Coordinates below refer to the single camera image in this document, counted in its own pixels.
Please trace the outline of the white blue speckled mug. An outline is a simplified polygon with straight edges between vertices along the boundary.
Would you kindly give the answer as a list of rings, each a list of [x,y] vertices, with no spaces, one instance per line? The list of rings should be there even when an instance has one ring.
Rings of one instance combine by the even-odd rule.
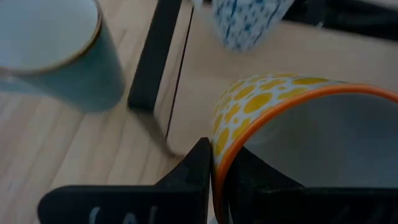
[[[281,22],[295,0],[191,1],[225,48],[246,52]]]

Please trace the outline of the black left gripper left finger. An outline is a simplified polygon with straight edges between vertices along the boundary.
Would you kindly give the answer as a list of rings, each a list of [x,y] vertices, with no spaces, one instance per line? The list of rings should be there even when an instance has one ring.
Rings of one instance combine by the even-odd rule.
[[[45,194],[40,224],[205,224],[211,144],[200,138],[154,185],[67,185]]]

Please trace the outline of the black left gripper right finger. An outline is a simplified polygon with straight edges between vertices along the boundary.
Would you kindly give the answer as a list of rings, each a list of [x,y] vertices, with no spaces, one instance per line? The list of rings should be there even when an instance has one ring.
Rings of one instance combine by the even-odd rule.
[[[241,148],[228,171],[234,224],[398,224],[398,189],[305,187]]]

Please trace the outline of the yellow dotted orange rim mug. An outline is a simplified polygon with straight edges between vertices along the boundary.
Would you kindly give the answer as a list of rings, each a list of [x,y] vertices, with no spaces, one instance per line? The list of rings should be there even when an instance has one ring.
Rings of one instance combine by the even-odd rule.
[[[220,96],[210,141],[222,224],[226,176],[242,148],[290,183],[398,188],[398,93],[289,73],[251,75]]]

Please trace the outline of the black aluminium table frame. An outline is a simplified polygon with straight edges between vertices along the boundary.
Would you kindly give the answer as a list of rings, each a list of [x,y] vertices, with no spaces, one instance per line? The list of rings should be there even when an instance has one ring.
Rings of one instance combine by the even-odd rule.
[[[283,20],[398,42],[398,9],[364,0],[295,0]]]

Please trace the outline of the grey teal mug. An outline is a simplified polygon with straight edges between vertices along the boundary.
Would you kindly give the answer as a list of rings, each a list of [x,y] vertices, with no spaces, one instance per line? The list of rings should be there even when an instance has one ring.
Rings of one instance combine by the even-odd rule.
[[[124,75],[97,0],[0,0],[0,91],[114,107]]]

